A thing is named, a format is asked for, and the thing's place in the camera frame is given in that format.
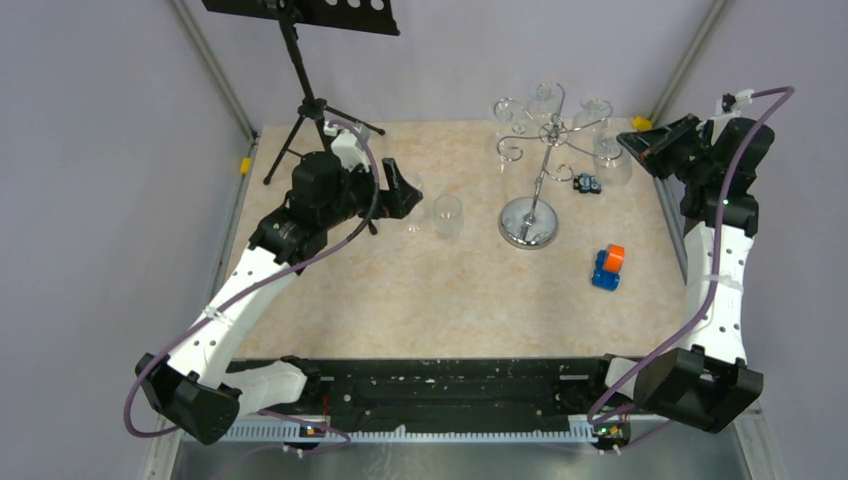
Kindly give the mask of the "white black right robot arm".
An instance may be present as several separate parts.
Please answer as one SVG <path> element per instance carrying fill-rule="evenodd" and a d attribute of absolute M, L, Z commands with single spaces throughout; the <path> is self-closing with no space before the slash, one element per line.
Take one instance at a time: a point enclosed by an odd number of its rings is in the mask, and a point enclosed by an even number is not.
<path fill-rule="evenodd" d="M 741 313 L 759 227 L 759 204 L 748 190 L 774 140 L 757 120 L 694 115 L 618 135 L 651 176 L 684 185 L 685 318 L 656 351 L 638 361 L 612 356 L 607 372 L 588 382 L 596 420 L 628 398 L 636 410 L 718 433 L 761 395 L 764 377 L 748 365 Z"/>

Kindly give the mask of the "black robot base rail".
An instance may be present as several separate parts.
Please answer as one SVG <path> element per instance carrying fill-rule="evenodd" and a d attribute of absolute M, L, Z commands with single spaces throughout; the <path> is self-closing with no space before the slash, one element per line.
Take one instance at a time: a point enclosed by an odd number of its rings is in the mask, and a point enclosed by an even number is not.
<path fill-rule="evenodd" d="M 288 360 L 307 382 L 272 411 L 356 441 L 586 442 L 601 451 L 637 441 L 628 414 L 586 421 L 604 390 L 602 357 Z"/>

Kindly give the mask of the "ribbed clear wine glass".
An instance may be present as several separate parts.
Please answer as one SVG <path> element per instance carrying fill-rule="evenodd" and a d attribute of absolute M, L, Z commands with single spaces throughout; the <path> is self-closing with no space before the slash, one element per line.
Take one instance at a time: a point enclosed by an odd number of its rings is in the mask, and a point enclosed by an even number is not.
<path fill-rule="evenodd" d="M 603 187 L 622 187 L 632 178 L 632 159 L 618 143 L 617 132 L 606 128 L 593 141 L 595 175 Z"/>

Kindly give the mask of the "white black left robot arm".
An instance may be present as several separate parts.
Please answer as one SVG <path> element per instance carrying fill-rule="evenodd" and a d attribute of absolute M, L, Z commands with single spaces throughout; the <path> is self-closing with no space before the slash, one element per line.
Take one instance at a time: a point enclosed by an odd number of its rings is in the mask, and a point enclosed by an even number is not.
<path fill-rule="evenodd" d="M 136 367 L 151 407 L 204 445 L 221 439 L 235 421 L 287 404 L 308 413 L 320 386 L 297 360 L 280 359 L 238 372 L 229 366 L 272 301 L 310 265 L 338 251 L 377 219 L 403 219 L 423 199 L 392 158 L 376 168 L 351 166 L 328 152 L 303 156 L 292 171 L 283 204 L 248 239 L 229 279 L 190 327 L 162 354 Z"/>

